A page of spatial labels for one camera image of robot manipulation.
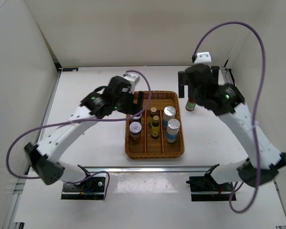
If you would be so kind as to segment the silver lid jar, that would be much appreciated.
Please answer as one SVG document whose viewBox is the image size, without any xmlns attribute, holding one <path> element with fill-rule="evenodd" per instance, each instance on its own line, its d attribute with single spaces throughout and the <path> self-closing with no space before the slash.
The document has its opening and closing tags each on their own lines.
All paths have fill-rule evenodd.
<svg viewBox="0 0 286 229">
<path fill-rule="evenodd" d="M 139 122 L 131 122 L 129 125 L 129 135 L 134 141 L 137 141 L 141 137 L 142 125 Z"/>
<path fill-rule="evenodd" d="M 131 119 L 132 122 L 141 122 L 142 114 L 135 116 Z"/>
</svg>

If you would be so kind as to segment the yellow cap sauce bottle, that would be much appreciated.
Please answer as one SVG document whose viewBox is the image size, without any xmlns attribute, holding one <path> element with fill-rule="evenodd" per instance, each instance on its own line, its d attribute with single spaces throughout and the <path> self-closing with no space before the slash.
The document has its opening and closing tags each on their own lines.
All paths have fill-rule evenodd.
<svg viewBox="0 0 286 229">
<path fill-rule="evenodd" d="M 189 112 L 191 112 L 191 111 L 194 110 L 195 106 L 196 106 L 195 99 L 194 99 L 194 98 L 191 98 L 191 97 L 188 98 L 187 103 L 186 103 L 186 105 L 185 105 L 186 110 L 189 111 Z"/>
</svg>

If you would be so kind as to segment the small yellow label bottle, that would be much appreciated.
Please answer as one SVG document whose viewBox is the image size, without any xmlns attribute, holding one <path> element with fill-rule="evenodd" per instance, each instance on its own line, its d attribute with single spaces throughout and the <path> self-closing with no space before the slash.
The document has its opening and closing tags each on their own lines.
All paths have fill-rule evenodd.
<svg viewBox="0 0 286 229">
<path fill-rule="evenodd" d="M 153 138 L 158 138 L 160 133 L 160 118 L 159 116 L 155 115 L 152 121 L 152 133 L 151 136 Z"/>
</svg>

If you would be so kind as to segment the white blue canister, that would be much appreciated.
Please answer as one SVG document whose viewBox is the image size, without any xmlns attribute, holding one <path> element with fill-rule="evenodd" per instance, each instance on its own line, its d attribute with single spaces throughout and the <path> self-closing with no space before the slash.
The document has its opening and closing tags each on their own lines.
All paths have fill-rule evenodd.
<svg viewBox="0 0 286 229">
<path fill-rule="evenodd" d="M 167 106 L 163 110 L 163 128 L 166 129 L 168 122 L 174 119 L 176 115 L 176 109 L 173 106 Z"/>
<path fill-rule="evenodd" d="M 177 140 L 180 126 L 180 122 L 177 119 L 171 119 L 168 121 L 166 128 L 166 141 L 168 143 L 174 143 Z"/>
</svg>

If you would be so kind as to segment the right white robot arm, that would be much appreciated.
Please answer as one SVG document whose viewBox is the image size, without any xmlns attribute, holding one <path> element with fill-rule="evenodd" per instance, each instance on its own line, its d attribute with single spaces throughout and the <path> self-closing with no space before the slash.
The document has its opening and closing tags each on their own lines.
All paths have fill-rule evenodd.
<svg viewBox="0 0 286 229">
<path fill-rule="evenodd" d="M 211 191 L 222 184 L 244 182 L 254 187 L 257 170 L 261 170 L 261 185 L 272 181 L 280 168 L 286 166 L 286 152 L 279 151 L 253 121 L 243 95 L 233 84 L 220 85 L 218 77 L 205 64 L 197 64 L 178 72 L 179 97 L 188 96 L 196 104 L 210 110 L 232 131 L 247 154 L 247 159 L 226 165 L 216 164 L 204 175 L 204 184 Z"/>
</svg>

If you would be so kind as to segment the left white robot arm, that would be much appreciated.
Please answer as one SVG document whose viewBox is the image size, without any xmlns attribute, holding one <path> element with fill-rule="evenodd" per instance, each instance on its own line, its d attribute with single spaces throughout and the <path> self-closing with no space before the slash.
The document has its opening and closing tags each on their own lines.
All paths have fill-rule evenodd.
<svg viewBox="0 0 286 229">
<path fill-rule="evenodd" d="M 60 160 L 67 148 L 86 130 L 96 125 L 113 111 L 127 115 L 139 113 L 143 106 L 144 93 L 139 93 L 134 103 L 134 89 L 140 80 L 135 73 L 115 76 L 107 86 L 96 88 L 84 97 L 68 119 L 48 137 L 36 144 L 28 143 L 25 152 L 33 170 L 46 185 L 60 180 L 74 184 L 80 191 L 90 187 L 88 172 L 81 166 L 74 166 Z"/>
</svg>

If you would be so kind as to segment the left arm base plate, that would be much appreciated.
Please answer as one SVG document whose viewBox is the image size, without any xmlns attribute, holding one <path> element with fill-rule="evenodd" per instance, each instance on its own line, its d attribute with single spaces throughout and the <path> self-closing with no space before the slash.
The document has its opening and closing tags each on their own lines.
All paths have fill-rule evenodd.
<svg viewBox="0 0 286 229">
<path fill-rule="evenodd" d="M 110 182 L 110 174 L 100 171 L 88 176 L 80 184 L 64 183 L 61 191 L 62 200 L 105 200 Z"/>
</svg>

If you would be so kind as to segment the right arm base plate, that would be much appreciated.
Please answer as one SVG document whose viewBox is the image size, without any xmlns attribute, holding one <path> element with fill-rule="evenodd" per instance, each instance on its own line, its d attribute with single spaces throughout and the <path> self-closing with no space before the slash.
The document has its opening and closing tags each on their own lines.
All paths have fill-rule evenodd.
<svg viewBox="0 0 286 229">
<path fill-rule="evenodd" d="M 189 177 L 192 202 L 229 201 L 233 183 L 217 184 L 207 177 Z"/>
</svg>

